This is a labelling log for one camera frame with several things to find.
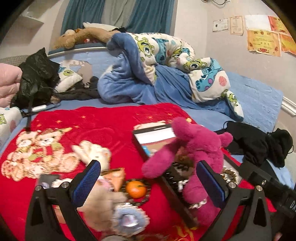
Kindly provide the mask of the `white tube pen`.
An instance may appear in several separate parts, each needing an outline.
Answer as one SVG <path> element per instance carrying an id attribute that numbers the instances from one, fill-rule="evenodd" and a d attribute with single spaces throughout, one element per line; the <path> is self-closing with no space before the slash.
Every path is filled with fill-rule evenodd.
<path id="1" fill-rule="evenodd" d="M 43 110 L 46 110 L 47 109 L 47 105 L 40 105 L 40 106 L 35 106 L 33 108 L 28 108 L 28 109 L 25 109 L 25 112 L 33 112 L 33 113 L 37 113 L 37 112 L 40 112 L 40 111 L 43 111 Z"/>

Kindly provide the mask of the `brown teddy bear plush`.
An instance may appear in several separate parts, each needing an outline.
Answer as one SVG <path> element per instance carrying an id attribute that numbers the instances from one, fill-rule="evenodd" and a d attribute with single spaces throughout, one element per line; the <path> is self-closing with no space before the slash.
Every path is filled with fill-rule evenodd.
<path id="1" fill-rule="evenodd" d="M 107 43 L 116 33 L 120 33 L 120 31 L 107 31 L 101 28 L 69 29 L 55 41 L 52 49 L 72 49 L 75 45 L 93 43 L 97 41 Z"/>

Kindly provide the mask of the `orange wall certificate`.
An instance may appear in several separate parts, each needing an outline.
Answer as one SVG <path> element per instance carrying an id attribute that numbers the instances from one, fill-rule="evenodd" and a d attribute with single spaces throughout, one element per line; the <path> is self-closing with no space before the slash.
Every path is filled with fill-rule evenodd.
<path id="1" fill-rule="evenodd" d="M 247 49 L 269 56 L 281 56 L 281 44 L 278 33 L 266 30 L 247 31 Z"/>

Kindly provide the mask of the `beige fluffy plush toy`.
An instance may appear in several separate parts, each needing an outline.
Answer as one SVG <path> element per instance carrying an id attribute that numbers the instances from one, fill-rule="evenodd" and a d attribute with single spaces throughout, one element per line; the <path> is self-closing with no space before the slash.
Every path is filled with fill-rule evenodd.
<path id="1" fill-rule="evenodd" d="M 122 192 L 108 191 L 104 185 L 97 181 L 90 191 L 83 206 L 77 208 L 83 213 L 85 223 L 98 232 L 111 230 L 114 208 L 125 203 L 126 196 Z"/>

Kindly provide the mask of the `small monster print pillow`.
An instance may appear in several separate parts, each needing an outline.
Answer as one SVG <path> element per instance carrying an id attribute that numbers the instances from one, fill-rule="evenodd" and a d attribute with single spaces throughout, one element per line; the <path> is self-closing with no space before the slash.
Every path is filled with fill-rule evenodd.
<path id="1" fill-rule="evenodd" d="M 62 65 L 59 66 L 58 74 L 60 80 L 55 90 L 59 93 L 67 91 L 83 79 L 78 73 Z"/>

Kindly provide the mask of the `dark clothes by headboard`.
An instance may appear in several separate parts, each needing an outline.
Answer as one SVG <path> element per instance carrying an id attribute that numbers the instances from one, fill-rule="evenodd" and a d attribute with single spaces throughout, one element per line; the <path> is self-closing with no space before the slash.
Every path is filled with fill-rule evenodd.
<path id="1" fill-rule="evenodd" d="M 89 100 L 99 99 L 100 95 L 97 90 L 99 78 L 92 76 L 90 81 L 83 83 L 82 80 L 77 82 L 72 88 L 65 92 L 54 92 L 53 96 L 59 100 Z"/>

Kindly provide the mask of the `black card plastic packet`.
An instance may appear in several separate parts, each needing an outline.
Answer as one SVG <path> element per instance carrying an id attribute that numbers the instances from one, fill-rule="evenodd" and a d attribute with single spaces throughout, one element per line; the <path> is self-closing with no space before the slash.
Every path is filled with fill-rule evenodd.
<path id="1" fill-rule="evenodd" d="M 59 178 L 59 174 L 41 174 L 36 182 L 36 186 L 40 185 L 44 189 L 49 189 L 52 187 L 53 182 Z"/>

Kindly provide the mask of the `white rabbit plush toy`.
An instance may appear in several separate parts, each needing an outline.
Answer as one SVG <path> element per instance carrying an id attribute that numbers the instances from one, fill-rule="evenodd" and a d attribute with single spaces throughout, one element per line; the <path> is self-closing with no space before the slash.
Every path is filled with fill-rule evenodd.
<path id="1" fill-rule="evenodd" d="M 79 145 L 72 145 L 72 150 L 79 159 L 87 166 L 92 160 L 100 162 L 101 171 L 110 168 L 111 151 L 98 144 L 83 140 Z"/>

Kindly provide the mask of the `red teddy bear blanket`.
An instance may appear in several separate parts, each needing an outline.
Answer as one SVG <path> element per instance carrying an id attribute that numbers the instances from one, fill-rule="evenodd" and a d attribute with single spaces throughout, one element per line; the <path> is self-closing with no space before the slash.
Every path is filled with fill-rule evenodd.
<path id="1" fill-rule="evenodd" d="M 17 240 L 202 240 L 232 139 L 170 103 L 45 111 L 1 156 L 1 216 Z"/>

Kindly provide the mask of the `pink quilt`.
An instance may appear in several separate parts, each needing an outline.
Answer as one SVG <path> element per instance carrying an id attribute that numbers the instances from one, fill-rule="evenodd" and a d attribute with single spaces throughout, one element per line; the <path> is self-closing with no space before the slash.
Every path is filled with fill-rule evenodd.
<path id="1" fill-rule="evenodd" d="M 18 66 L 5 63 L 0 66 L 0 106 L 6 108 L 20 88 L 23 72 Z"/>

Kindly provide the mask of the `black clothing pile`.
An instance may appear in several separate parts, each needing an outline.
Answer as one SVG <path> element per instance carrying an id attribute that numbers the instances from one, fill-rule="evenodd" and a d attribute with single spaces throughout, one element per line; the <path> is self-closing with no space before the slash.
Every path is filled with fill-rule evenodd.
<path id="1" fill-rule="evenodd" d="M 269 160 L 277 168 L 285 166 L 285 159 L 293 147 L 292 136 L 287 130 L 277 128 L 276 131 L 265 133 L 246 123 L 225 122 L 217 134 L 225 132 L 233 136 L 233 141 L 226 148 L 230 154 L 243 155 L 244 159 L 261 167 Z"/>

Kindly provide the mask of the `teal curtain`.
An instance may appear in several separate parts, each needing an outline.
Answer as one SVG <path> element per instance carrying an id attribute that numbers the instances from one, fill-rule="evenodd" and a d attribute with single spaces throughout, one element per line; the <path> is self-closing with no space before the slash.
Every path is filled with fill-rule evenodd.
<path id="1" fill-rule="evenodd" d="M 84 23 L 125 28 L 131 33 L 171 32 L 175 1 L 69 1 L 61 27 L 86 28 Z"/>

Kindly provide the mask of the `white wall shelf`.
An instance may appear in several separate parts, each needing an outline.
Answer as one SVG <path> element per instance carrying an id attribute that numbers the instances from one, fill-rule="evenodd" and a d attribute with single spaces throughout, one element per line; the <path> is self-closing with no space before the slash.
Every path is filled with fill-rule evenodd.
<path id="1" fill-rule="evenodd" d="M 39 19 L 24 15 L 20 15 L 17 19 L 17 22 L 27 29 L 40 28 L 44 24 L 44 22 Z"/>

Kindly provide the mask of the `white scream pillow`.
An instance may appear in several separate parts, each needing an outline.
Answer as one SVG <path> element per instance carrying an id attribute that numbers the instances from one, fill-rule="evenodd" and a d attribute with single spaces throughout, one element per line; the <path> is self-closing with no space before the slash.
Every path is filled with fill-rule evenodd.
<path id="1" fill-rule="evenodd" d="M 9 139 L 12 131 L 20 123 L 22 114 L 19 108 L 1 108 L 0 111 L 0 147 Z"/>

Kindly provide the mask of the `gold pyramid gift box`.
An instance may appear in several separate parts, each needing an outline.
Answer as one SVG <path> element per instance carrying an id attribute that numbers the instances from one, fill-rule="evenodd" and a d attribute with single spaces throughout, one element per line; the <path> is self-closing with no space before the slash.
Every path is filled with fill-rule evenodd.
<path id="1" fill-rule="evenodd" d="M 114 192 L 119 192 L 125 182 L 125 169 L 115 168 L 104 170 L 102 176 L 110 182 Z"/>

